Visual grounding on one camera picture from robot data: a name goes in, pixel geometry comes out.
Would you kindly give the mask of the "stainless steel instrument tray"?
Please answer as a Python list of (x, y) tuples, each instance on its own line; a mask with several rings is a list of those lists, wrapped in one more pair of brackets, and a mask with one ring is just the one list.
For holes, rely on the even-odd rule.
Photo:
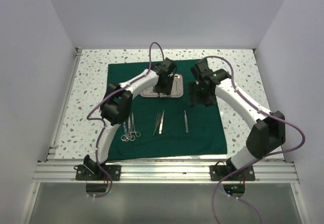
[(149, 87), (145, 91), (141, 92), (140, 96), (144, 98), (180, 98), (183, 96), (183, 94), (183, 76), (181, 74), (175, 73), (170, 95), (156, 93), (153, 91), (153, 87)]

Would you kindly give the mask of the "steel scalpel handle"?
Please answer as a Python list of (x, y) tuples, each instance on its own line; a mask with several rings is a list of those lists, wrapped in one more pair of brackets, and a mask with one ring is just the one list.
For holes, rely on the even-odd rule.
[(184, 110), (184, 121), (185, 121), (185, 131), (186, 131), (186, 133), (188, 133), (189, 128), (188, 128), (188, 119), (187, 119), (186, 110)]

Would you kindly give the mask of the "steel tweezers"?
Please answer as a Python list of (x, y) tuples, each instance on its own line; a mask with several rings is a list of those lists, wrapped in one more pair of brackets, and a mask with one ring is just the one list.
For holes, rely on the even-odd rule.
[(159, 135), (162, 134), (162, 130), (163, 130), (164, 114), (165, 114), (165, 111), (163, 110), (161, 119), (160, 119), (159, 131), (158, 131)]

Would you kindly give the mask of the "green surgical cloth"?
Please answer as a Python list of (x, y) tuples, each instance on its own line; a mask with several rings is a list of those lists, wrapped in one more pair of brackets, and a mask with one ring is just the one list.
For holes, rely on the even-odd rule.
[[(141, 136), (134, 141), (124, 142), (121, 140), (124, 129), (120, 126), (109, 148), (109, 161), (227, 153), (218, 105), (189, 106), (188, 83), (194, 81), (190, 68), (197, 62), (197, 59), (175, 62), (177, 72), (183, 76), (182, 97), (144, 98), (138, 95), (133, 99), (131, 113), (134, 113), (135, 129)], [(162, 134), (158, 134), (158, 126), (153, 136), (157, 114), (162, 114), (163, 110)], [(188, 119), (188, 133), (185, 131), (184, 110)]]

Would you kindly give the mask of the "steel ring forceps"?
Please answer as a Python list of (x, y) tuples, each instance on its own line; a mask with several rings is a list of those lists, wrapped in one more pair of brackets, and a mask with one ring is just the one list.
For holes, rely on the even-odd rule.
[(135, 129), (135, 118), (134, 118), (134, 113), (132, 113), (131, 116), (131, 134), (133, 134), (135, 137), (140, 137), (141, 133)]
[(127, 139), (129, 141), (134, 141), (135, 140), (135, 136), (132, 133), (132, 122), (131, 122), (131, 118), (128, 118), (128, 131), (127, 131)]

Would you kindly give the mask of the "steel surgical scissors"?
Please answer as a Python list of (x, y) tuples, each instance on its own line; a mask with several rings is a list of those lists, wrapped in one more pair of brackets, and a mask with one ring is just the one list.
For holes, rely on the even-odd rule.
[(124, 129), (124, 134), (121, 136), (121, 140), (124, 142), (128, 142), (130, 139), (129, 139), (128, 130), (125, 122), (123, 123), (123, 129)]

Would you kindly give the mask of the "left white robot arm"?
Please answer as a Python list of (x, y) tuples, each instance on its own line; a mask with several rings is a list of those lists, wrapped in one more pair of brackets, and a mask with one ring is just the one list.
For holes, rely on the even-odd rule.
[(147, 69), (128, 81), (120, 84), (110, 83), (107, 86), (103, 100), (87, 115), (89, 121), (103, 122), (93, 152), (84, 158), (83, 165), (91, 178), (99, 180), (108, 175), (103, 164), (108, 158), (116, 131), (131, 112), (133, 99), (149, 87), (153, 87), (159, 94), (169, 95), (176, 68), (176, 63), (166, 58), (155, 65), (149, 63)]

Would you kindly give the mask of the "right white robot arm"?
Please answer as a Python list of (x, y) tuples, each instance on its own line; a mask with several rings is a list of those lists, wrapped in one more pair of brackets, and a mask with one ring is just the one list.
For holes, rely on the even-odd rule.
[(225, 165), (215, 168), (217, 175), (236, 180), (243, 175), (246, 165), (262, 159), (285, 143), (285, 117), (280, 111), (272, 113), (259, 105), (235, 84), (228, 72), (224, 69), (213, 71), (206, 60), (195, 64), (190, 70), (195, 78), (195, 82), (188, 84), (190, 106), (213, 106), (217, 98), (221, 98), (242, 117), (251, 130), (246, 146), (227, 159)]

